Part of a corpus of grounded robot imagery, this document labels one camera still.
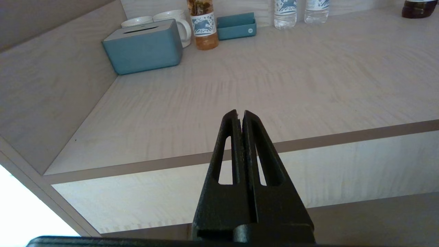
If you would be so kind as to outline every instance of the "teal tray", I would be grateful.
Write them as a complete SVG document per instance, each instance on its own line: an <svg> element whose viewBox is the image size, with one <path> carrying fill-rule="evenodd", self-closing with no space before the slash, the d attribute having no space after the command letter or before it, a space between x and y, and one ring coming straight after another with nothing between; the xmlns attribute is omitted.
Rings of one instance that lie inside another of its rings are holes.
<svg viewBox="0 0 439 247"><path fill-rule="evenodd" d="M219 40L250 37L256 35L255 13L230 15L217 18Z"/></svg>

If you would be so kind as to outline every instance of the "mug handle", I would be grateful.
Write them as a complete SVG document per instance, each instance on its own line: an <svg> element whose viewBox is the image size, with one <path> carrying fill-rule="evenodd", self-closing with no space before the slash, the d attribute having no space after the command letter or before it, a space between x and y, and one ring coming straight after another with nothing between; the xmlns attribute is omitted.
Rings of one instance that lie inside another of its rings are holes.
<svg viewBox="0 0 439 247"><path fill-rule="evenodd" d="M186 20L176 20L176 21L183 25L185 33L186 33L184 40L181 40L181 42L186 42L186 41L191 40L192 29L191 29L191 26L189 25L189 23Z"/></svg>

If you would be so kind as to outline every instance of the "brown bottle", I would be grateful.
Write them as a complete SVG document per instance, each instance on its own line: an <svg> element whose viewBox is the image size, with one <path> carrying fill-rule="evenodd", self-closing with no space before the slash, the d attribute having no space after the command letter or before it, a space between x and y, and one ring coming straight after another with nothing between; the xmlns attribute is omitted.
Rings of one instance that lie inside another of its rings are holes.
<svg viewBox="0 0 439 247"><path fill-rule="evenodd" d="M195 42L199 50L210 50L218 46L216 20L212 0L187 0L194 28Z"/></svg>
<svg viewBox="0 0 439 247"><path fill-rule="evenodd" d="M403 8L405 18L425 18L432 15L438 0L406 0Z"/></svg>

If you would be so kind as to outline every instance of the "tissue box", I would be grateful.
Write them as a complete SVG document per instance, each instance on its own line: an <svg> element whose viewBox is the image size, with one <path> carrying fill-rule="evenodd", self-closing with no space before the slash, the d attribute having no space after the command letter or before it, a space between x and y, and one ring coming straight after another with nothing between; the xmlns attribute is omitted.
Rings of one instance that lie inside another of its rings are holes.
<svg viewBox="0 0 439 247"><path fill-rule="evenodd" d="M229 40L256 35L255 13L230 15L217 18L219 40Z"/></svg>
<svg viewBox="0 0 439 247"><path fill-rule="evenodd" d="M119 75L178 65L183 54L174 19L118 29L102 44Z"/></svg>

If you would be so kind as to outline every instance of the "countertop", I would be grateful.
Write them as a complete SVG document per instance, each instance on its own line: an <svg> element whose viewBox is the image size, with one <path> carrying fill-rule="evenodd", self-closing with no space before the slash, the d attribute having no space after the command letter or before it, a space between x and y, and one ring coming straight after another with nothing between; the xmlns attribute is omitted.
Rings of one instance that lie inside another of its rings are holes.
<svg viewBox="0 0 439 247"><path fill-rule="evenodd" d="M119 76L45 175L208 163L232 109L257 114L275 144L437 120L439 13L400 10L260 28L211 51L192 44L178 66Z"/></svg>

